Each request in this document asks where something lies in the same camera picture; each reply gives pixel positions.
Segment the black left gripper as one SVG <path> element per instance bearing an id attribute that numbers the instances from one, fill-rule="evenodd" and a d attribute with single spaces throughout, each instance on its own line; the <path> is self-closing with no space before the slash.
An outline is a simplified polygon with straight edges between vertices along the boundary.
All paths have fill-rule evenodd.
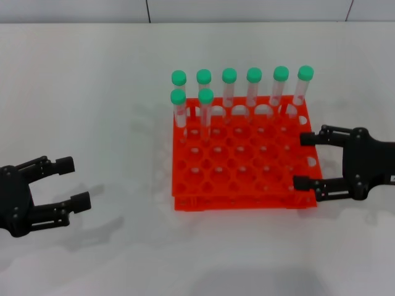
<path id="1" fill-rule="evenodd" d="M 1 228 L 9 231 L 13 237 L 22 237 L 30 229 L 66 227 L 70 224 L 70 213 L 91 209 L 89 192 L 73 195 L 63 202 L 32 207 L 28 183 L 74 171 L 72 157 L 59 158 L 52 163 L 47 156 L 42 156 L 16 167 L 1 167 Z"/>

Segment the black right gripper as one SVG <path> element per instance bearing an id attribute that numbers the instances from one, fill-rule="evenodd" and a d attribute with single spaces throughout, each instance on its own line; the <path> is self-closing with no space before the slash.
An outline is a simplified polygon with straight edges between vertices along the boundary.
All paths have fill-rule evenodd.
<path id="1" fill-rule="evenodd" d="M 394 143 L 373 138 L 368 129 L 322 125 L 315 134 L 300 134 L 302 146 L 343 147 L 343 178 L 312 179 L 293 176 L 297 191 L 313 190 L 317 202 L 365 200 L 380 185 L 394 185 Z"/>

